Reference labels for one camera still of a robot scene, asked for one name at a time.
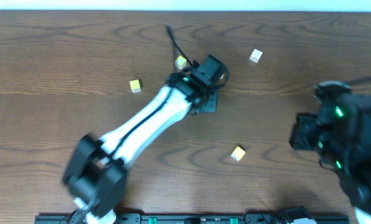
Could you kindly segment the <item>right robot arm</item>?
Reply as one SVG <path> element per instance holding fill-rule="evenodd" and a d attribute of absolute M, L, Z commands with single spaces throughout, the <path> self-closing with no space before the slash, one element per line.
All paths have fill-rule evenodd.
<path fill-rule="evenodd" d="M 348 83 L 315 86 L 317 112 L 296 115 L 289 138 L 295 151 L 314 151 L 328 164 L 358 215 L 371 220 L 371 96 Z"/>

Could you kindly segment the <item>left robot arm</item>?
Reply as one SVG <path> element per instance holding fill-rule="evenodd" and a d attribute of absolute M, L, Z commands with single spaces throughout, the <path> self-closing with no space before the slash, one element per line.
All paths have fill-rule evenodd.
<path fill-rule="evenodd" d="M 213 55 L 171 73 L 152 101 L 125 124 L 100 138 L 82 137 L 63 173 L 62 183 L 78 208 L 69 223 L 114 223 L 128 172 L 143 151 L 192 110 L 203 108 L 230 74 Z"/>

